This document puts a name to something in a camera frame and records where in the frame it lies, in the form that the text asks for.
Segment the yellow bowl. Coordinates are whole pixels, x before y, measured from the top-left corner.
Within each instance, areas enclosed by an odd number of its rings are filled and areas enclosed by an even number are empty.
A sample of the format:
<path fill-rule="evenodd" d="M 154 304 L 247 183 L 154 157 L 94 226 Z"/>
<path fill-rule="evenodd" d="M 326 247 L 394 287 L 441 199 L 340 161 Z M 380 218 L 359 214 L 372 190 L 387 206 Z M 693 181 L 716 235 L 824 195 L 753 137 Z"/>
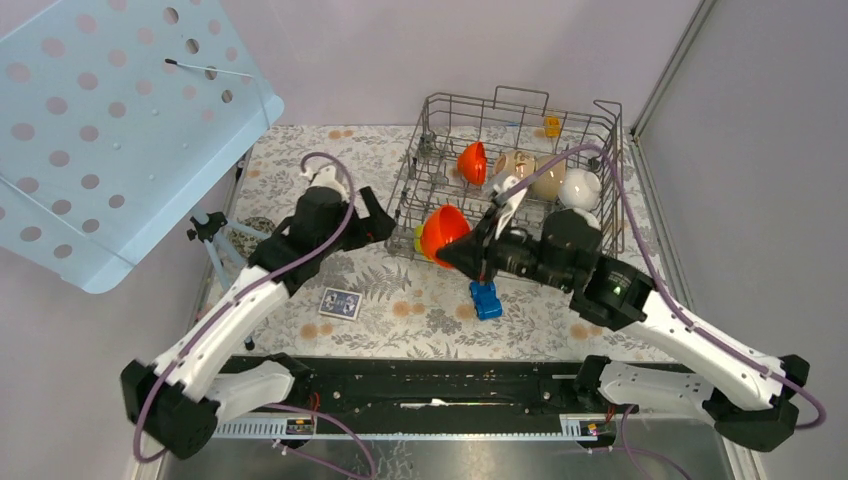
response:
<path fill-rule="evenodd" d="M 419 254 L 423 253 L 422 243 L 421 243 L 421 237 L 422 237 L 423 229 L 424 229 L 423 225 L 418 225 L 414 229 L 414 249 Z"/>

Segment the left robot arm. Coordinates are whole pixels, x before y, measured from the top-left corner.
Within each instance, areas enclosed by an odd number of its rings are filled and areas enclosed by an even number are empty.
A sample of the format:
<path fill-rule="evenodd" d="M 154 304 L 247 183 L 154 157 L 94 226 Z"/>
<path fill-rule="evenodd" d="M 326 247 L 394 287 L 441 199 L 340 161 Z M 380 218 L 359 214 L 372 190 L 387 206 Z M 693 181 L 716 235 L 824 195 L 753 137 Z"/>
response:
<path fill-rule="evenodd" d="M 368 211 L 364 218 L 337 189 L 308 188 L 293 215 L 258 243 L 232 287 L 199 323 L 153 363 L 134 360 L 124 368 L 121 387 L 140 461 L 147 459 L 143 434 L 187 459 L 221 423 L 267 404 L 288 411 L 307 404 L 311 387 L 291 361 L 271 358 L 236 374 L 221 370 L 263 319 L 319 273 L 325 258 L 392 234 L 396 223 L 373 190 L 363 187 L 358 195 Z"/>

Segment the orange bowl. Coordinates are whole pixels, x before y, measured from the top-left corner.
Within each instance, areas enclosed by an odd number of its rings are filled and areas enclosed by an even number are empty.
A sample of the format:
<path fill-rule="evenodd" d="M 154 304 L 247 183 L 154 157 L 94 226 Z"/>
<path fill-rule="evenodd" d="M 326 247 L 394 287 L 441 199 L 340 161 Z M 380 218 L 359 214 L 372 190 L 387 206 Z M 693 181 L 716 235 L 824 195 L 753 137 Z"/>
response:
<path fill-rule="evenodd" d="M 470 184 L 482 186 L 487 178 L 488 162 L 484 144 L 470 144 L 457 158 L 457 170 Z"/>
<path fill-rule="evenodd" d="M 471 226 L 462 211 L 454 205 L 445 204 L 437 208 L 421 227 L 420 252 L 439 266 L 453 269 L 452 265 L 438 259 L 436 252 L 470 231 Z"/>

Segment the beige bowl with leaf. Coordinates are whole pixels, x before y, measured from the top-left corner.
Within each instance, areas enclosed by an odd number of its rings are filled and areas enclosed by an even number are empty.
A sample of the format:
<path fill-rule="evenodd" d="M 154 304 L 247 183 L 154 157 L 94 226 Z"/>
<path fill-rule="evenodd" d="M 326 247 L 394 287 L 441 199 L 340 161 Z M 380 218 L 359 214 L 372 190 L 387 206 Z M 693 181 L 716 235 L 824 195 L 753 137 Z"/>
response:
<path fill-rule="evenodd" d="M 507 174 L 512 175 L 518 181 L 533 174 L 536 170 L 536 157 L 524 150 L 509 150 L 502 152 L 495 161 L 491 180 L 494 182 L 494 190 L 497 195 L 508 190 L 503 187 L 503 179 Z"/>

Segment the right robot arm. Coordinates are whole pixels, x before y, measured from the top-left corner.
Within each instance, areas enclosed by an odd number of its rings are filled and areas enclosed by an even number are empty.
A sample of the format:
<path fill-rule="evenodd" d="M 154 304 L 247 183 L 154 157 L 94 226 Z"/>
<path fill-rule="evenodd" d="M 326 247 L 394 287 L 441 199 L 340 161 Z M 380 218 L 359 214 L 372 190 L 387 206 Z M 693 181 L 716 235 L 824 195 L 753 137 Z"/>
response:
<path fill-rule="evenodd" d="M 582 319 L 649 342 L 683 365 L 665 371 L 590 355 L 573 384 L 583 410 L 635 405 L 684 415 L 760 452 L 787 440 L 798 426 L 793 390 L 805 383 L 808 363 L 765 355 L 695 318 L 638 268 L 602 254 L 601 239 L 595 217 L 580 209 L 549 215 L 533 237 L 522 228 L 498 230 L 493 212 L 470 227 L 447 207 L 427 222 L 420 244 L 480 283 L 507 272 L 568 293 Z"/>

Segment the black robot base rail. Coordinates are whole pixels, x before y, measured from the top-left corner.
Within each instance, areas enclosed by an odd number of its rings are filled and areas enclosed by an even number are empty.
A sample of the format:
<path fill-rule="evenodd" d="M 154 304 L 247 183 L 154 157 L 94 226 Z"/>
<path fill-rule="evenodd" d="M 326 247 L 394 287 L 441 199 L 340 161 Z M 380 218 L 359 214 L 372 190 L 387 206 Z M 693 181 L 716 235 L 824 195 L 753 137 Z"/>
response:
<path fill-rule="evenodd" d="M 548 439 L 564 419 L 603 421 L 627 408 L 590 392 L 578 362 L 272 358 L 294 370 L 284 404 L 361 437 Z"/>

